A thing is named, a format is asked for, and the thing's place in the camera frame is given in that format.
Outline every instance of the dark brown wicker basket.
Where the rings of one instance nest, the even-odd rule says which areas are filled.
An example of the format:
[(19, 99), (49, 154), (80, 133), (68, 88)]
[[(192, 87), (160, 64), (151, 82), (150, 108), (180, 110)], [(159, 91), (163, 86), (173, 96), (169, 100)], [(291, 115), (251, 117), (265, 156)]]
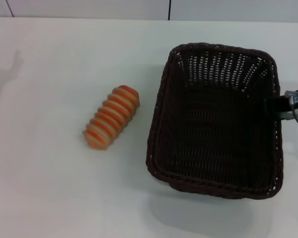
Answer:
[(229, 199), (273, 197), (283, 183), (281, 122), (264, 99), (280, 95), (262, 51), (205, 43), (169, 55), (146, 164), (176, 190)]

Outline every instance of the orange and white striped object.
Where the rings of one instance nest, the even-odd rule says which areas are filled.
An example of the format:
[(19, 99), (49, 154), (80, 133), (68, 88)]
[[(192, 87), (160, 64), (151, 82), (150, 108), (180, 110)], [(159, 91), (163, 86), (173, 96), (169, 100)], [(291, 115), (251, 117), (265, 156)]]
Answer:
[(139, 95), (136, 90), (126, 85), (114, 88), (83, 131), (88, 145), (98, 150), (106, 149), (127, 126), (137, 107)]

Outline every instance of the white table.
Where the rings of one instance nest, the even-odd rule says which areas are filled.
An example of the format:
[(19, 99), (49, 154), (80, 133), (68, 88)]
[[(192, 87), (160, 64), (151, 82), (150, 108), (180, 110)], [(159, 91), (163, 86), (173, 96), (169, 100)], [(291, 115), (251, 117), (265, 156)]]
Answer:
[[(298, 89), (298, 23), (0, 18), (0, 238), (298, 238), (298, 125), (284, 121), (274, 198), (181, 193), (145, 165), (170, 50), (189, 42), (259, 49), (282, 92)], [(107, 151), (81, 131), (116, 86), (141, 107)]]

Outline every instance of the wicker basket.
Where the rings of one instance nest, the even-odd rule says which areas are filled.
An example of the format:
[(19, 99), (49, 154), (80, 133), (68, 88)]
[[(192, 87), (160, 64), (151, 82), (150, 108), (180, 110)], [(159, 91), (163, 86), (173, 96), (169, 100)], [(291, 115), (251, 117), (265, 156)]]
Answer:
[(281, 122), (264, 110), (280, 95), (262, 51), (205, 43), (169, 55), (146, 164), (176, 190), (229, 199), (273, 197), (283, 183)]

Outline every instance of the white tabletop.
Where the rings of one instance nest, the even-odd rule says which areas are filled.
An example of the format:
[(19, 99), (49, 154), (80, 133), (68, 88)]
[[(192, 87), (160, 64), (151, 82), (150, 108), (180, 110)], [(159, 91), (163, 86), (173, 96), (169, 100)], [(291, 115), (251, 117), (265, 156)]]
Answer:
[[(0, 18), (0, 238), (298, 238), (298, 125), (271, 199), (181, 193), (145, 165), (170, 50), (189, 42), (268, 52), (298, 89), (298, 23)], [(81, 131), (114, 87), (140, 95), (107, 151)]]

